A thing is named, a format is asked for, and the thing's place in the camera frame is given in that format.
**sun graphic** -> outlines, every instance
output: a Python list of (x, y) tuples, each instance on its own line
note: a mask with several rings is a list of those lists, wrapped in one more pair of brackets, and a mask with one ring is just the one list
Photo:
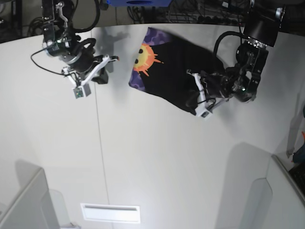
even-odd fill
[(133, 69), (138, 73), (143, 72), (145, 75), (149, 76), (147, 70), (152, 66), (154, 62), (163, 63), (157, 60), (155, 57), (157, 54), (153, 53), (153, 49), (148, 44), (142, 44), (139, 51), (139, 57), (135, 60)]

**white table surface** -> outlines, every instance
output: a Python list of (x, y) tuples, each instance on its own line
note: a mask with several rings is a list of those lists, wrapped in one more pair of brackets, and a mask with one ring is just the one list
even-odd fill
[[(148, 26), (210, 50), (221, 33), (237, 30), (182, 24), (96, 28), (91, 35), (97, 54), (115, 54), (121, 61), (107, 66), (108, 85), (92, 84), (92, 96), (79, 100), (67, 79), (31, 63), (29, 56), (41, 47), (42, 37), (0, 45), (2, 173), (12, 174), (8, 186), (17, 189), (16, 161), (44, 167), (71, 220), (85, 229), (237, 228), (251, 183), (266, 177), (270, 154), (286, 152), (291, 123), (299, 120), (305, 101), (305, 38), (279, 34), (257, 99), (248, 104), (233, 99), (205, 122), (129, 87)], [(238, 45), (236, 37), (222, 41), (218, 54), (227, 66), (234, 64)], [(43, 53), (38, 60), (53, 70), (62, 66)], [(304, 125), (302, 119), (298, 123), (293, 125), (297, 131)], [(84, 222), (82, 202), (139, 205), (142, 223)]]

